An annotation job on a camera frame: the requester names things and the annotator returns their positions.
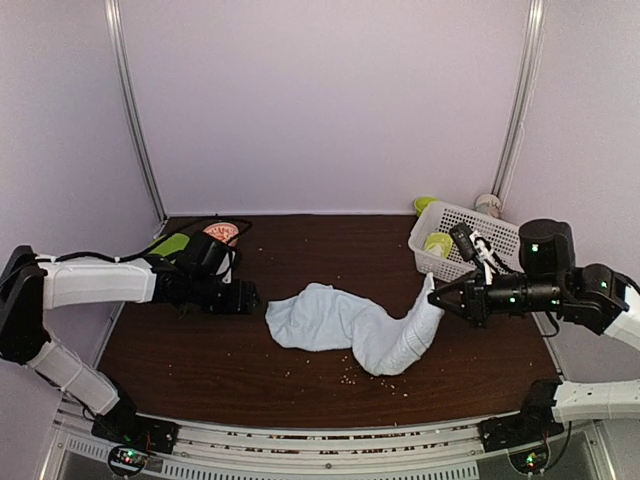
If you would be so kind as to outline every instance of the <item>white towel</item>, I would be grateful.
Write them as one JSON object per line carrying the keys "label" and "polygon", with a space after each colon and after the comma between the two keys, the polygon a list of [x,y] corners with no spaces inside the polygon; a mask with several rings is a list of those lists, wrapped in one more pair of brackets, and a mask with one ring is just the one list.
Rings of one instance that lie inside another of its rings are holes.
{"label": "white towel", "polygon": [[429,348],[444,313],[431,305],[433,275],[425,278],[415,305],[395,320],[376,303],[312,283],[300,295],[270,302],[267,324],[285,348],[312,352],[352,348],[371,375],[399,375]]}

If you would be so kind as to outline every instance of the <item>basket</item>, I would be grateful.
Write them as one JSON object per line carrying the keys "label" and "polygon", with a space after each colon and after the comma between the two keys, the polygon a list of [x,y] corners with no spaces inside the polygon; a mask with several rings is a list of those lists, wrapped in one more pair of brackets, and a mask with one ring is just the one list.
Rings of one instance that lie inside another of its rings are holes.
{"label": "basket", "polygon": [[409,237],[409,248],[415,254],[416,268],[419,272],[433,272],[436,278],[449,282],[475,268],[472,263],[462,260],[455,244],[448,258],[424,251],[424,244],[430,233],[449,233],[451,227],[460,222],[465,222],[471,230],[480,232],[509,267],[522,271],[518,261],[520,237],[517,226],[467,208],[445,202],[433,202],[422,212]]}

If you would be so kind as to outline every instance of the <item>wooden table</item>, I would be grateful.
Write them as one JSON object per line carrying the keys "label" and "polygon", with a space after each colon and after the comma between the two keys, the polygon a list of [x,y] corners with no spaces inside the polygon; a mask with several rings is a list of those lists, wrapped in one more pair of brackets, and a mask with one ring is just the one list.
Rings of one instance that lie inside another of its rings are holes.
{"label": "wooden table", "polygon": [[257,283],[265,305],[255,314],[212,316],[193,308],[179,318],[168,305],[124,309],[100,368],[141,412],[261,427],[420,424],[517,410],[531,382],[556,376],[530,317],[496,316],[487,329],[472,329],[446,314],[433,345],[397,377],[371,377],[349,350],[280,347],[264,320],[266,302],[310,282],[370,298],[403,317],[424,278],[407,247],[415,217],[251,220],[236,277]]}

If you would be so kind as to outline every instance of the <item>white robotic arm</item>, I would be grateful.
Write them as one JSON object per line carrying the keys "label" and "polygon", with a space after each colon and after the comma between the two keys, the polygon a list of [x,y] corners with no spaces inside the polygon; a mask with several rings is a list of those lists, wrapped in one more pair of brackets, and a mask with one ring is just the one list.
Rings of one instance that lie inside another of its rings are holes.
{"label": "white robotic arm", "polygon": [[255,285],[224,281],[237,252],[203,232],[192,235],[173,262],[158,255],[122,262],[95,255],[105,259],[36,256],[28,246],[14,250],[0,277],[0,357],[34,369],[73,396],[94,417],[94,435],[170,453],[177,425],[138,416],[122,388],[45,330],[43,311],[96,302],[167,302],[245,314],[259,302]]}
{"label": "white robotic arm", "polygon": [[[524,272],[505,266],[467,225],[459,224],[450,233],[462,258],[474,261],[477,269],[437,288],[429,297],[431,303],[476,327],[486,326],[494,313],[527,312],[545,312],[557,326],[550,313],[555,312],[557,319],[640,350],[638,285],[605,265],[575,267],[568,224],[533,220],[520,227]],[[593,384],[539,380],[518,414],[486,420],[479,429],[485,450],[495,451],[559,434],[567,422],[619,418],[640,418],[640,380]]]}

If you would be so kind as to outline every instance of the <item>lavender wall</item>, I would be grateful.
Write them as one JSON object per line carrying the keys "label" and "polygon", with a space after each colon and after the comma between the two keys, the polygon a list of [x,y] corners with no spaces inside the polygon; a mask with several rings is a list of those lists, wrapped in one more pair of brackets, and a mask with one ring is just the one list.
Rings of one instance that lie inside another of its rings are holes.
{"label": "lavender wall", "polygon": [[[640,3],[550,2],[540,74],[505,215],[568,221],[580,264],[640,279]],[[554,340],[574,381],[640,376],[640,352],[563,325]],[[622,477],[637,478],[640,425],[607,426]]]}
{"label": "lavender wall", "polygon": [[519,1],[122,2],[168,212],[408,212],[490,190]]}
{"label": "lavender wall", "polygon": [[[109,253],[156,228],[127,129],[99,1],[0,0],[0,262],[15,246]],[[93,360],[109,305],[61,309],[46,323]],[[58,396],[0,363],[2,478],[31,480]]]}

